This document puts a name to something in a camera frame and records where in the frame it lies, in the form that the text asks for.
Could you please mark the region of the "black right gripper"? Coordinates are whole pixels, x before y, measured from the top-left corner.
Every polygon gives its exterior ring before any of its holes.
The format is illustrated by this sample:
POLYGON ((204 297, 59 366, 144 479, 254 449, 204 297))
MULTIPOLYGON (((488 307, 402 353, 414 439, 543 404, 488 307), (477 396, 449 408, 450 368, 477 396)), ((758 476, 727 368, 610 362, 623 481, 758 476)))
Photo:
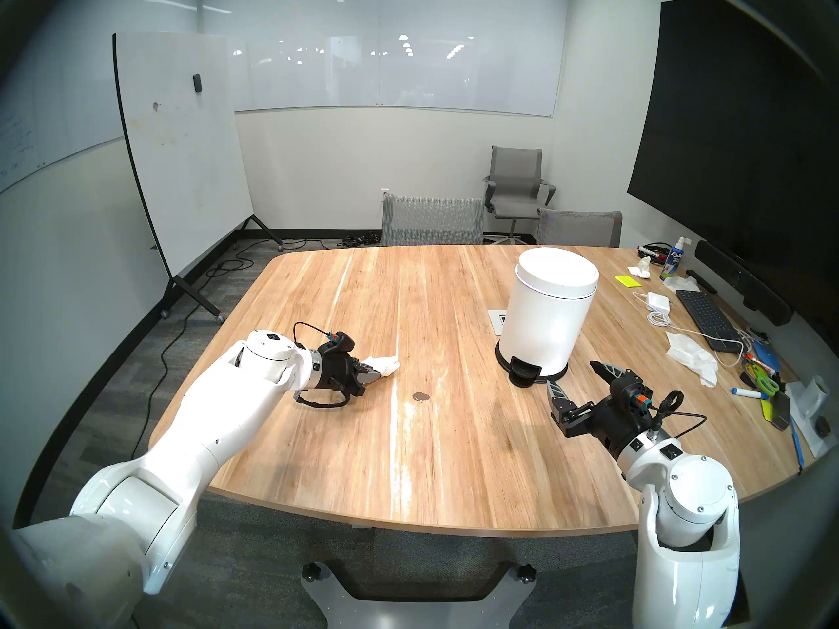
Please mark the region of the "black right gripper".
MULTIPOLYGON (((613 364, 590 361, 592 371, 604 381, 615 381, 623 376, 623 369, 613 364)), ((614 460, 651 425, 649 413, 623 410, 612 398, 599 403, 588 402, 577 406, 567 397, 556 381, 546 383, 550 416, 568 439, 591 435, 597 439, 614 460)))

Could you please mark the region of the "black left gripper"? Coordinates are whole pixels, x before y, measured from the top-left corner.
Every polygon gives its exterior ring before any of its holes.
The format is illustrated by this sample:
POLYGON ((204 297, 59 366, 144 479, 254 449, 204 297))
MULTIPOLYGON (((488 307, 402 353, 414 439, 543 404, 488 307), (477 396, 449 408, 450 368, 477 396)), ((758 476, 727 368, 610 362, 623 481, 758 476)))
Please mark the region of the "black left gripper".
POLYGON ((345 398, 362 397, 367 384, 382 378, 379 369, 346 352, 320 353, 318 389, 342 393, 345 398))

